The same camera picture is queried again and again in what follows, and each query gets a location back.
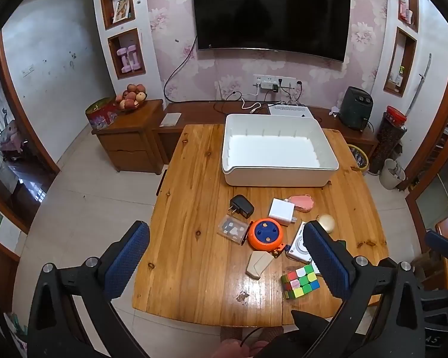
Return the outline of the low wooden TV bench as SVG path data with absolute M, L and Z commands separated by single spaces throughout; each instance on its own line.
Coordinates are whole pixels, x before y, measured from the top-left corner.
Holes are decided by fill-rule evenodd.
M 363 132 L 346 127 L 337 117 L 330 115 L 330 110 L 320 107 L 309 107 L 313 117 L 319 122 L 323 129 L 338 130 L 348 144 L 357 146 L 370 157 L 378 144 L 375 133 L 370 126 Z M 163 162 L 171 161 L 175 148 L 183 129 L 188 124 L 224 124 L 228 114 L 244 114 L 248 111 L 242 110 L 241 103 L 235 101 L 197 101 L 170 104 L 165 109 L 165 114 L 180 113 L 176 125 L 158 127 L 154 129 L 158 149 L 162 155 Z

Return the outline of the yellow rimmed waste bin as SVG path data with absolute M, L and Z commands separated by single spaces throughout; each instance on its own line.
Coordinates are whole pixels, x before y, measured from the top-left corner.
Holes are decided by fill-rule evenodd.
M 348 147 L 355 160 L 355 165 L 352 169 L 365 173 L 369 167 L 369 160 L 366 153 L 355 145 L 349 144 Z

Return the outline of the red round tin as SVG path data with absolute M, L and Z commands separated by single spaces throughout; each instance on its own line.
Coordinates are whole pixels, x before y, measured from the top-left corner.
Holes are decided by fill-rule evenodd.
M 91 104 L 85 110 L 85 115 L 92 130 L 108 128 L 118 116 L 113 98 L 102 98 Z

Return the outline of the fruit bowl with apples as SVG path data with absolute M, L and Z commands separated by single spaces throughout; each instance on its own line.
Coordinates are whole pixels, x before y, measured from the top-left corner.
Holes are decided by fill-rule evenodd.
M 127 89 L 115 98 L 115 107 L 120 112 L 138 110 L 147 99 L 146 87 L 143 84 L 129 84 Z

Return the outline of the multicolour Rubik's cube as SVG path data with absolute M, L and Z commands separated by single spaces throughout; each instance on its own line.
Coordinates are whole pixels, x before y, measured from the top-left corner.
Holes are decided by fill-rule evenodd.
M 317 275 L 311 264 L 281 276 L 284 298 L 297 299 L 320 288 Z

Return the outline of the gold round compact case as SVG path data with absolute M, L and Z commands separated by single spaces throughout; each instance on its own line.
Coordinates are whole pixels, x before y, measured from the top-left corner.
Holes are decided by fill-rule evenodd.
M 336 227 L 336 221 L 330 214 L 321 214 L 316 218 L 316 221 L 328 234 L 331 234 Z

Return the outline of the clear plastic small box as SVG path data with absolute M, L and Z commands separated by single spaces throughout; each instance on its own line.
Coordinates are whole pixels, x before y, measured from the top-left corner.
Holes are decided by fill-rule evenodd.
M 248 234 L 248 223 L 231 215 L 225 215 L 217 227 L 217 233 L 234 243 L 242 245 Z

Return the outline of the white plastic storage bin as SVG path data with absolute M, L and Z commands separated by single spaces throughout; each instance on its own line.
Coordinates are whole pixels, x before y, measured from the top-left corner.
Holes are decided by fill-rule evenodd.
M 231 114 L 222 151 L 225 181 L 234 187 L 317 188 L 339 162 L 312 118 Z

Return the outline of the white router box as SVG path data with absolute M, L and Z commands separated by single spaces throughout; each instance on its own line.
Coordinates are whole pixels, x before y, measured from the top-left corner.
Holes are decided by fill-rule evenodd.
M 313 115 L 308 107 L 297 105 L 270 104 L 268 105 L 271 115 L 292 116 L 299 118 L 313 119 Z

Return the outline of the pink dumbbells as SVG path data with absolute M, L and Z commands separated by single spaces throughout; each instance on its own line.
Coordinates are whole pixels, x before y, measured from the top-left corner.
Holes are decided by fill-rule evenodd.
M 132 71 L 138 71 L 141 68 L 141 63 L 137 58 L 135 44 L 118 49 L 117 56 L 122 60 L 122 74 L 127 74 Z

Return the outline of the white small bucket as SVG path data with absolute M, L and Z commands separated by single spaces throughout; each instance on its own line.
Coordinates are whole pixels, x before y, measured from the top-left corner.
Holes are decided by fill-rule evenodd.
M 381 185 L 387 190 L 392 190 L 405 179 L 406 174 L 401 165 L 397 161 L 387 158 L 379 175 Z

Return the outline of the wooden round table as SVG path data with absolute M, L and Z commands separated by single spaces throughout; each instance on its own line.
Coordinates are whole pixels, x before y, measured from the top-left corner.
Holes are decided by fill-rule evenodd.
M 150 245 L 137 269 L 133 307 L 141 312 L 208 326 L 281 326 L 298 309 L 330 317 L 340 301 L 326 284 L 297 299 L 284 296 L 282 276 L 299 267 L 285 255 L 259 279 L 247 266 L 256 240 L 284 247 L 299 223 L 328 214 L 332 237 L 371 263 L 389 250 L 372 195 L 341 133 L 325 133 L 339 168 L 321 188 L 236 188 L 222 170 L 224 128 L 194 124 L 183 130 L 150 223 Z M 281 226 L 269 218 L 273 200 L 307 194 L 310 212 Z

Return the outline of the black power adapter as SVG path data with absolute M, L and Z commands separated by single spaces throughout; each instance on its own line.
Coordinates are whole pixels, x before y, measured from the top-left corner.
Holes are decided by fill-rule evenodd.
M 239 194 L 230 199 L 229 210 L 232 214 L 238 213 L 248 219 L 254 213 L 254 206 L 244 195 Z

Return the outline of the white power adapter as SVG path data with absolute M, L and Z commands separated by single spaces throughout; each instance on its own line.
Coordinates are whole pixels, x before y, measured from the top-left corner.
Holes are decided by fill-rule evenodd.
M 281 226 L 288 226 L 296 221 L 294 208 L 295 205 L 287 200 L 273 198 L 268 217 L 278 222 Z

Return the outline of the orange round tape measure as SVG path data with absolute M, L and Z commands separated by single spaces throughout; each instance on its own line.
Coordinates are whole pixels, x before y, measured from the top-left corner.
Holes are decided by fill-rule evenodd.
M 282 226 L 267 217 L 251 223 L 248 229 L 247 240 L 255 251 L 266 251 L 277 258 L 284 251 L 284 229 Z

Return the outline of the beige small box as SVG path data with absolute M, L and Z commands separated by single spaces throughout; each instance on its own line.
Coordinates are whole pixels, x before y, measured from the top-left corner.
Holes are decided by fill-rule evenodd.
M 254 280 L 259 280 L 273 260 L 274 257 L 271 253 L 266 251 L 253 251 L 248 260 L 246 274 Z

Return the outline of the pink correction tape dispenser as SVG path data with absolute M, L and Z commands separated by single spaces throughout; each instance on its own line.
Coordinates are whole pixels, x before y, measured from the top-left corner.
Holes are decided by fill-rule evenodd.
M 308 194 L 290 196 L 286 201 L 293 204 L 294 208 L 300 212 L 310 212 L 315 205 L 313 198 Z

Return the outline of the wooden side cabinet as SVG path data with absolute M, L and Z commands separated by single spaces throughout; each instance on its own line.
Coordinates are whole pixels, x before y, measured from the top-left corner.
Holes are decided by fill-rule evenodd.
M 161 99 L 144 101 L 128 114 L 119 114 L 106 129 L 94 130 L 116 171 L 146 172 L 160 175 L 163 160 L 154 130 L 164 118 Z

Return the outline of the dark stand with red lid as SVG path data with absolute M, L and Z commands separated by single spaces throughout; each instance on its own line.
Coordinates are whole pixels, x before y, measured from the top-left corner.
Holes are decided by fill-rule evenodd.
M 370 157 L 368 170 L 371 174 L 378 174 L 383 169 L 385 160 L 390 158 L 395 146 L 406 133 L 406 121 L 406 115 L 395 107 L 387 107 L 376 135 L 378 144 Z

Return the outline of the black wall television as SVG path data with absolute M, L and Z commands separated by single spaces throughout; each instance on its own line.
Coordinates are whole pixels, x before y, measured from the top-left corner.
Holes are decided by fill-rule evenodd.
M 351 0 L 192 0 L 199 49 L 256 49 L 344 61 Z

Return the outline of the white wall power strip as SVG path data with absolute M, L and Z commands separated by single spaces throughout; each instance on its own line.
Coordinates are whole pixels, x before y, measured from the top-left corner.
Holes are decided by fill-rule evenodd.
M 254 74 L 253 85 L 264 91 L 273 90 L 275 87 L 283 87 L 286 90 L 293 90 L 297 86 L 297 79 L 292 77 Z

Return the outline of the white children's digital camera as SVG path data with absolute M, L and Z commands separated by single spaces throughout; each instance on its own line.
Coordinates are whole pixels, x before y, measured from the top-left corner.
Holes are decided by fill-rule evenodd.
M 290 244 L 290 248 L 286 251 L 286 255 L 292 260 L 309 264 L 312 262 L 312 257 L 303 242 L 303 230 L 305 225 L 306 222 L 302 221 L 294 236 L 293 242 Z

